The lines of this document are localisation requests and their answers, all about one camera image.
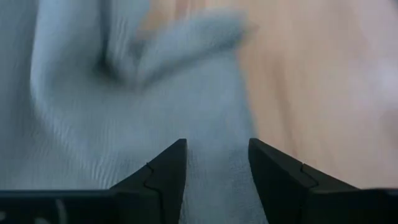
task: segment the crumpled cloth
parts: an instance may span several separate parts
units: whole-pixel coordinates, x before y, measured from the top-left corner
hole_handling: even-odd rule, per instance
[[[188,139],[181,223],[264,223],[234,13],[145,39],[146,0],[0,1],[0,189],[105,189]]]

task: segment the light blue cloth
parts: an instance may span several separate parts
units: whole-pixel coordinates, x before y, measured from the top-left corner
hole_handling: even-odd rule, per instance
[[[264,223],[233,13],[137,41],[146,0],[0,1],[0,189],[105,189],[188,139],[182,223]]]

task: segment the black plastic part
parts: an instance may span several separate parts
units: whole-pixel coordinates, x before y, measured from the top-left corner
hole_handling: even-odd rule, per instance
[[[250,139],[249,161],[268,222],[296,223],[308,188],[317,184],[301,172],[303,164],[258,139]]]
[[[186,166],[180,139],[109,190],[0,191],[0,223],[178,223]]]
[[[270,224],[398,223],[398,190],[359,190],[258,139],[249,161]]]

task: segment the wooden surface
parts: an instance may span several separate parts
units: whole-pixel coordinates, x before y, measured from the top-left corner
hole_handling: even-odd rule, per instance
[[[357,187],[398,187],[398,1],[154,0],[146,26],[231,7],[261,139]]]

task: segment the wood grain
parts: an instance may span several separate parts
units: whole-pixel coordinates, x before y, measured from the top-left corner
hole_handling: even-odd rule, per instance
[[[154,0],[146,29],[232,7],[261,139],[358,187],[398,187],[398,2]]]

